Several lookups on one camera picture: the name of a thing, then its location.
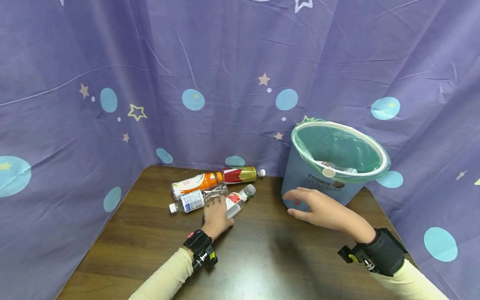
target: wrist strap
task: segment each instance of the wrist strap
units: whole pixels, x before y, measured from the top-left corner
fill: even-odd
[[[202,230],[196,230],[187,236],[183,245],[193,252],[193,270],[195,271],[204,263],[207,267],[213,267],[218,259],[212,248],[212,238]]]
[[[371,243],[357,243],[353,249],[343,246],[338,254],[349,264],[363,263],[370,272],[393,277],[403,266],[404,254],[408,251],[388,229],[375,229],[375,232]]]

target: bottle inside trash can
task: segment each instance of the bottle inside trash can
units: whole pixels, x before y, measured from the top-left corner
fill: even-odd
[[[265,176],[265,174],[264,169],[256,169],[253,166],[223,169],[223,178],[226,184],[252,182],[257,180],[258,177]]]
[[[196,190],[208,190],[223,181],[222,172],[200,174],[195,177],[172,184],[172,194],[175,200],[180,196]]]
[[[236,216],[245,207],[245,203],[255,192],[255,187],[249,184],[240,192],[230,193],[230,195],[225,198],[225,202],[227,203],[227,218],[231,219]]]
[[[219,198],[221,195],[228,195],[228,188],[224,183],[206,191],[196,190],[180,196],[180,200],[170,204],[170,212],[172,214],[176,212],[189,213],[195,209],[204,207],[207,203]]]
[[[357,169],[354,169],[354,168],[344,168],[344,167],[339,167],[337,166],[336,164],[334,163],[331,163],[331,162],[328,162],[328,161],[319,161],[322,165],[326,166],[326,167],[329,167],[329,168],[332,168],[332,169],[335,169],[335,170],[339,170],[339,171],[343,171],[343,172],[346,172],[346,173],[358,173],[357,172]]]

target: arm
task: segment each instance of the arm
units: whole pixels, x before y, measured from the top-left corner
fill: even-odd
[[[288,213],[297,219],[342,231],[350,235],[357,243],[370,244],[375,240],[375,230],[363,217],[319,191],[299,187],[285,193],[284,199],[294,200],[296,205],[303,201],[310,207],[310,212],[288,209]],[[448,300],[406,259],[395,271],[393,277],[377,273],[371,273],[371,275],[398,299]]]
[[[368,222],[355,214],[350,225],[344,226],[344,231],[356,242],[370,244],[375,239],[375,230]],[[404,259],[403,265],[393,277],[378,273],[371,273],[384,288],[391,291],[398,299],[402,300],[448,300],[448,298],[430,282],[410,261]]]
[[[233,225],[227,218],[225,197],[215,199],[204,208],[205,224],[202,231],[215,240]],[[150,278],[145,281],[129,300],[169,300],[193,273],[193,252],[181,247]]]

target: blue circle pattern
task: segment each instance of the blue circle pattern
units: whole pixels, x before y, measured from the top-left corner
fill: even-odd
[[[429,228],[423,236],[423,243],[427,251],[441,262],[451,262],[458,256],[455,238],[443,228]]]
[[[32,167],[16,156],[0,156],[0,198],[21,192],[30,182]]]
[[[400,102],[394,97],[381,98],[372,104],[370,111],[379,120],[390,120],[400,111]]]
[[[106,112],[114,112],[117,110],[117,95],[111,88],[106,87],[100,92],[100,104]]]
[[[279,110],[289,110],[294,108],[299,100],[297,92],[291,88],[285,89],[276,97],[275,105]]]
[[[205,98],[197,90],[188,89],[181,95],[181,100],[186,108],[190,110],[201,110],[205,105]]]
[[[116,187],[111,189],[103,199],[103,209],[105,209],[107,213],[112,212],[115,209],[115,207],[117,207],[117,205],[119,204],[120,199],[121,199],[121,188]]]
[[[158,148],[156,150],[156,155],[164,164],[171,164],[173,162],[173,157],[163,148]]]
[[[385,175],[377,179],[377,182],[386,188],[395,189],[403,184],[403,176],[397,171],[388,171]]]
[[[225,159],[225,164],[229,167],[243,167],[245,165],[245,159],[240,156],[229,156]]]

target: blue trash can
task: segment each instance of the blue trash can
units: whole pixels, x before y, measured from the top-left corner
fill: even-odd
[[[330,168],[324,162],[354,168],[357,173]],[[346,125],[308,121],[292,131],[282,197],[289,190],[304,187],[319,190],[347,205],[365,183],[380,178],[389,167],[388,153],[373,138]],[[293,201],[283,200],[283,203],[287,208],[309,211],[305,203],[298,206]]]

